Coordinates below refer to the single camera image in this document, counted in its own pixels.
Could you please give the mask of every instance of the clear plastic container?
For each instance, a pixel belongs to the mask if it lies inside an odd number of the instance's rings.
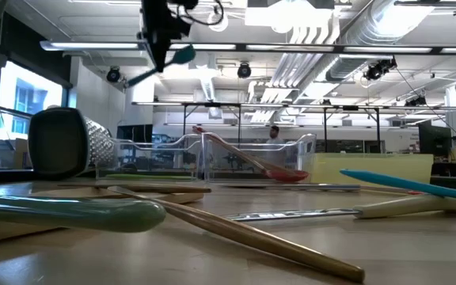
[[[176,142],[151,143],[111,139],[110,163],[97,164],[97,178],[196,180],[201,136],[184,135]]]
[[[198,177],[204,177],[209,182],[229,182],[233,179],[241,181],[262,181],[273,182],[273,179],[265,176],[261,169],[253,163],[246,161],[233,151],[229,151],[222,146],[217,139],[222,140],[215,133],[202,134],[202,159],[197,167]],[[237,147],[246,154],[261,158],[266,162],[274,165],[285,167],[286,169],[313,172],[314,149],[316,144],[316,135],[303,135],[296,141],[286,142],[285,144],[267,144],[267,143],[228,143]],[[309,182],[307,177],[301,182]]]

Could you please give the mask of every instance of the red spatula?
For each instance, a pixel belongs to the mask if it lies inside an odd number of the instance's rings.
[[[206,133],[206,131],[201,127],[193,127],[193,132],[196,134]],[[208,138],[213,142],[222,146],[224,149],[236,154],[249,163],[253,163],[257,168],[261,169],[263,174],[274,180],[290,183],[302,181],[309,176],[309,173],[306,171],[285,169],[284,167],[274,165],[264,159],[247,154],[239,150],[237,147],[230,145],[228,142],[225,142],[217,135],[206,134],[206,136],[208,136]]]

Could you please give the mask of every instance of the person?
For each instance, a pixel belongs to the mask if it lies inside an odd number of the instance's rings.
[[[283,146],[276,146],[276,145],[283,145],[285,142],[279,137],[279,127],[277,126],[271,126],[270,127],[270,139],[267,140],[267,144],[273,145],[273,146],[268,146],[268,149],[270,150],[267,152],[267,155],[265,155],[265,160],[268,162],[271,162],[275,165],[280,165],[284,166],[286,162],[286,151],[285,150],[276,150],[280,149]]]
[[[267,141],[268,144],[284,144],[284,141],[279,137],[279,127],[270,127],[270,139]]]

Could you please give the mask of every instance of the security camera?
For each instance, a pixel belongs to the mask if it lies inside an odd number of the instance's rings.
[[[238,67],[237,75],[242,79],[251,76],[251,67],[249,67],[249,63],[241,63],[240,67]]]
[[[118,83],[121,81],[122,76],[120,75],[119,69],[120,69],[120,67],[118,67],[118,66],[110,67],[110,71],[107,73],[108,82]]]

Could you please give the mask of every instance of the green spatula handle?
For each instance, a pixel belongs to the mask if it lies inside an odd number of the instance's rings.
[[[163,206],[150,201],[0,196],[0,222],[136,233],[165,215]]]

